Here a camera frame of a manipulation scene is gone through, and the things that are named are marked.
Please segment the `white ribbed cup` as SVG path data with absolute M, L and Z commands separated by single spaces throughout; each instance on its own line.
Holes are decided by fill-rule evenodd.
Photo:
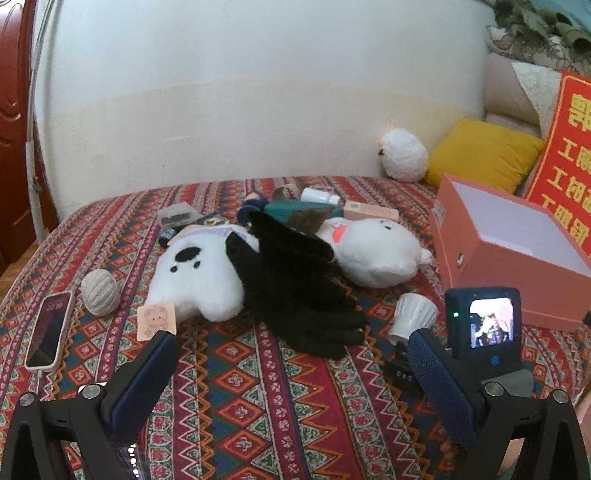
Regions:
M 407 344 L 415 330 L 431 328 L 438 316 L 439 309 L 432 300 L 420 294 L 405 293 L 398 299 L 388 339 L 393 344 Z

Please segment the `white plush dog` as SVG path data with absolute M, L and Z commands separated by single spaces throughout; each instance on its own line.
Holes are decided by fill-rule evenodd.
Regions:
M 317 236 L 332 247 L 346 278 L 362 287 L 397 286 L 433 260 L 410 230 L 388 219 L 329 218 Z

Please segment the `white panda plush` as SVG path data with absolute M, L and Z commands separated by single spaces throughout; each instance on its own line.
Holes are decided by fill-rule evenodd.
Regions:
M 179 322 L 198 314 L 211 322 L 238 315 L 245 291 L 226 255 L 225 240 L 232 233 L 259 248 L 259 240 L 238 225 L 198 227 L 175 236 L 158 259 L 145 303 L 173 304 Z

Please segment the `black knit gloves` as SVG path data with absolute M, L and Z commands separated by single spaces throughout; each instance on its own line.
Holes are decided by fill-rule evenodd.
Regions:
M 253 248 L 232 233 L 228 260 L 245 290 L 254 320 L 294 351 L 339 360 L 365 340 L 367 317 L 358 302 L 329 278 L 335 259 L 329 243 L 269 214 L 249 214 Z

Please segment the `brown hair claw clip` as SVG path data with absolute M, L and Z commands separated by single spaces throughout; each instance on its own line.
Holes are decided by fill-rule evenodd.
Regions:
M 298 210 L 287 219 L 287 226 L 304 235 L 315 235 L 333 210 L 329 207 Z

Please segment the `teal cylindrical case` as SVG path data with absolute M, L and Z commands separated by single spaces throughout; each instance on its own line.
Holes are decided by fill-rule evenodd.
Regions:
M 318 202 L 303 202 L 297 200 L 271 201 L 264 206 L 263 211 L 274 219 L 286 223 L 291 216 L 308 210 L 327 211 L 329 218 L 344 216 L 344 209 L 338 205 L 331 205 Z

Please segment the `pink storage box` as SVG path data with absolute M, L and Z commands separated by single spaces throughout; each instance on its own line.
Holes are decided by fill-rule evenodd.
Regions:
M 514 287 L 524 324 L 580 328 L 590 309 L 590 259 L 548 210 L 445 176 L 430 225 L 445 289 Z

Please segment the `red banner yellow characters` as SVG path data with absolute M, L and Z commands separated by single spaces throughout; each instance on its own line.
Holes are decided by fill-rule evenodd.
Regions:
M 525 199 L 551 215 L 586 252 L 591 228 L 590 80 L 564 71 L 544 150 Z

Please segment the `yellow cushion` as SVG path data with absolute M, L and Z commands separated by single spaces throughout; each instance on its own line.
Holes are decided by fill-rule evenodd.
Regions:
M 438 188 L 450 174 L 513 194 L 543 146 L 533 135 L 463 118 L 431 152 L 425 182 Z

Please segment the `white round plush ball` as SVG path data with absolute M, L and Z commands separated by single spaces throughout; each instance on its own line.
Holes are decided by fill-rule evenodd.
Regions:
M 379 143 L 382 166 L 390 178 L 407 183 L 424 179 L 429 152 L 417 136 L 404 128 L 394 128 Z

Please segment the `white pipe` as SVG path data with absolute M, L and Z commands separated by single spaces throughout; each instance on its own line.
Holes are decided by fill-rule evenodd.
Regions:
M 43 160 L 40 158 L 42 147 L 35 139 L 35 134 L 37 132 L 35 107 L 36 88 L 45 38 L 49 31 L 50 22 L 56 20 L 59 16 L 58 10 L 61 7 L 61 4 L 62 2 L 57 0 L 46 2 L 45 6 L 42 8 L 38 29 L 36 32 L 33 32 L 31 36 L 29 87 L 26 102 L 25 161 L 29 206 L 33 229 L 38 244 L 41 244 L 45 240 L 46 229 L 41 205 L 41 193 L 44 189 L 40 185 L 36 169 L 37 159 L 40 160 L 40 163 L 43 163 Z

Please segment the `clear plastic card box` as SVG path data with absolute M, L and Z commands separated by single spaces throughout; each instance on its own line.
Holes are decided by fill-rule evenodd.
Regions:
M 156 218 L 162 229 L 184 227 L 200 217 L 200 213 L 190 204 L 181 202 L 157 211 Z

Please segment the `navy blue sock bundle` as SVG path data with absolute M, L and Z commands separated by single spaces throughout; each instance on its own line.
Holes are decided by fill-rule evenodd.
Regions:
M 240 205 L 238 209 L 238 213 L 236 213 L 238 223 L 245 227 L 249 226 L 250 213 L 263 212 L 268 203 L 270 203 L 269 199 L 259 191 L 253 190 L 252 192 L 249 192 L 249 194 L 245 196 L 245 199 L 243 199 L 242 205 Z

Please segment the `floral quilt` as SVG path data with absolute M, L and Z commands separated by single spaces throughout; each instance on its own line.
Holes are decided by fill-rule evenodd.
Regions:
M 588 1 L 490 1 L 489 51 L 556 71 L 590 76 Z

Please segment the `dark red wooden door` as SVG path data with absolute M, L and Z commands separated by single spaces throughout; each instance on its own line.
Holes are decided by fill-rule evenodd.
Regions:
M 26 178 L 27 101 L 36 1 L 1 3 L 1 268 L 35 240 Z

